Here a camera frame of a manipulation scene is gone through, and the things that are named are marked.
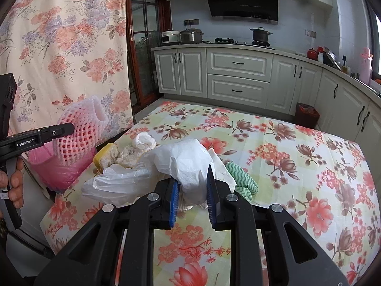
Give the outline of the person's left hand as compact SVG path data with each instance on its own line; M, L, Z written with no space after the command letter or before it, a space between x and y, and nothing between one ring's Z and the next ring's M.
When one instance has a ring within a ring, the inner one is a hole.
M22 159L17 159L17 165L15 172L11 175L10 183L11 190L8 192L9 200L14 204L14 207L20 209L24 204L23 199L23 161Z

